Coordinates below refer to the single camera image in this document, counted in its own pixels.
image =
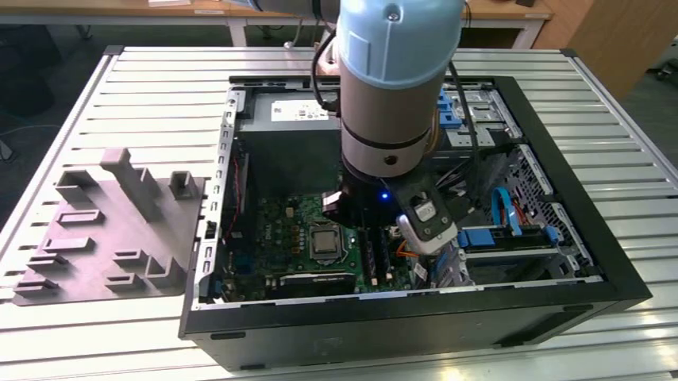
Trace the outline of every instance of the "table leg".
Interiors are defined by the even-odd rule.
[[[76,25],[75,30],[77,30],[77,34],[80,35],[81,40],[88,40],[92,38],[92,33],[89,32],[92,29],[92,25]]]
[[[246,25],[247,23],[243,18],[228,19],[228,29],[231,31],[231,40],[234,41],[234,46],[247,46],[247,36],[244,35]]]
[[[531,49],[537,36],[542,31],[543,20],[529,20],[518,33],[517,41],[513,44],[514,49]]]
[[[7,144],[0,140],[0,162],[12,161],[13,151]]]

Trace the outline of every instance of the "aluminum extrusion table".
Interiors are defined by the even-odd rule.
[[[103,149],[127,146],[132,162],[156,177],[179,170],[210,176],[228,77],[307,75],[312,52],[109,52],[0,233],[0,379],[238,376],[178,339],[183,296],[17,307],[12,285],[56,210],[52,183],[64,167],[108,179],[97,169]],[[558,51],[459,50],[455,62],[462,75],[515,76],[654,298],[535,347],[247,374],[326,380],[670,379],[678,371],[675,169],[577,58]]]

